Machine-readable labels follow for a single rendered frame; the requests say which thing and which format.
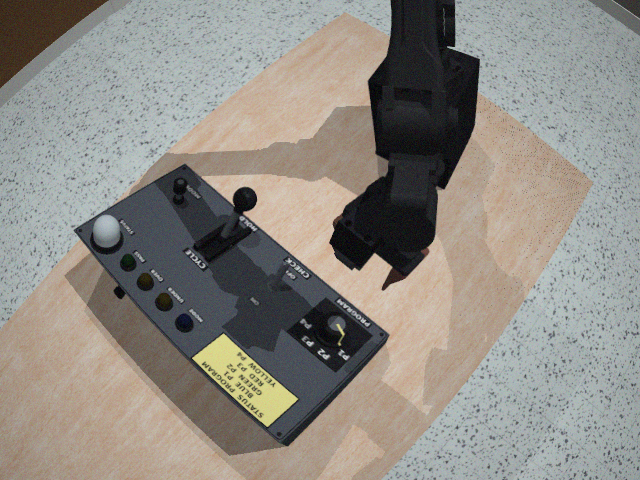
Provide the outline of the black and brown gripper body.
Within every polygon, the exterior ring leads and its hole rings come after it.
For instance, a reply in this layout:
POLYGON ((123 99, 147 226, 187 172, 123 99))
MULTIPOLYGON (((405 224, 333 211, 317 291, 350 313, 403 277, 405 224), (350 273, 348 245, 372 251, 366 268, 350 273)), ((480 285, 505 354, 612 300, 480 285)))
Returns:
MULTIPOLYGON (((346 216, 352 210, 359 206, 364 192, 347 204, 343 210, 342 217, 346 216)), ((423 260, 425 255, 419 251, 414 253, 407 252, 395 252, 387 244, 380 246, 375 252, 379 257, 391 265, 397 272, 403 276, 409 275, 409 273, 423 260), (402 259, 404 260, 402 260, 402 259)))

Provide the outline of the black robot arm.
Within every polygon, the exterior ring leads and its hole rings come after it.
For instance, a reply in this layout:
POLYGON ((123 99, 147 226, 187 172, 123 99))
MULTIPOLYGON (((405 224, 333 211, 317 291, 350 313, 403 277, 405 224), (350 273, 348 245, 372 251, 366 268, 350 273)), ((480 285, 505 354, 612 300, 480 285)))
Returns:
POLYGON ((442 159, 451 159, 451 146, 457 147, 458 109, 446 106, 446 89, 464 75, 464 66, 450 58, 447 47, 455 47, 455 0, 390 1, 391 34, 377 105, 378 153, 390 156, 388 172, 338 221, 329 242, 350 270, 360 271, 384 244, 395 252, 418 252, 431 245, 442 159))

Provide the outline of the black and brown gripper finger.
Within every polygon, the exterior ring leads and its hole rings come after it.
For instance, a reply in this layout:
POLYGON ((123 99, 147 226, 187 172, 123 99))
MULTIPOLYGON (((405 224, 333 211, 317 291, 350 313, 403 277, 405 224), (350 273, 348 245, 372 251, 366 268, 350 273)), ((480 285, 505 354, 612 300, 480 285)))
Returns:
POLYGON ((334 227, 334 230, 335 230, 335 227, 336 227, 336 225, 337 225, 338 221, 339 221, 340 219, 342 219, 342 218, 343 218, 343 217, 342 217, 342 214, 341 214, 341 215, 339 215, 337 218, 335 218, 335 219, 334 219, 334 221, 333 221, 333 227, 334 227))
MULTIPOLYGON (((422 252, 422 253, 425 255, 425 257, 426 257, 426 256, 429 254, 430 250, 429 250, 428 248, 426 248, 426 249, 422 250, 421 252, 422 252)), ((424 257, 424 258, 425 258, 425 257, 424 257)), ((424 259, 424 258, 423 258, 423 259, 424 259)), ((420 262, 420 263, 421 263, 421 262, 420 262)), ((420 264, 420 263, 419 263, 419 264, 420 264)), ((419 264, 418 264, 418 265, 419 265, 419 264)), ((418 265, 417 265, 417 266, 418 266, 418 265)), ((417 267, 417 266, 416 266, 416 267, 417 267)), ((416 268, 416 267, 415 267, 415 268, 416 268)), ((414 269, 415 269, 415 268, 414 268, 414 269)), ((414 270, 414 269, 413 269, 413 270, 414 270)), ((412 271, 413 271, 413 270, 412 270, 412 271)), ((411 271, 411 272, 412 272, 412 271, 411 271)), ((411 273, 411 272, 410 272, 410 273, 411 273)), ((409 274, 410 274, 410 273, 409 273, 409 274)), ((408 276, 408 275, 407 275, 407 276, 408 276)), ((399 272, 397 272, 397 271, 392 267, 392 269, 390 270, 390 272, 389 272, 389 274, 388 274, 388 276, 387 276, 387 278, 386 278, 386 280, 385 280, 385 282, 384 282, 384 284, 383 284, 383 286, 382 286, 382 289, 381 289, 381 290, 382 290, 382 291, 384 291, 384 290, 385 290, 385 289, 386 289, 390 284, 393 284, 393 283, 396 283, 396 282, 398 282, 398 281, 404 280, 407 276, 403 276, 403 275, 401 275, 399 272)))

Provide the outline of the dark grey control console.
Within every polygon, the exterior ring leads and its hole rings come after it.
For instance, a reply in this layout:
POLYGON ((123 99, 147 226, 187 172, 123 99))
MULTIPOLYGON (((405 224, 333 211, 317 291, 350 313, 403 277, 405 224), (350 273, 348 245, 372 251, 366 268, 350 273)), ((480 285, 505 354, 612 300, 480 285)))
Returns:
POLYGON ((256 203, 241 187, 233 205, 183 164, 74 232, 119 299, 289 446, 390 334, 243 214, 256 203))

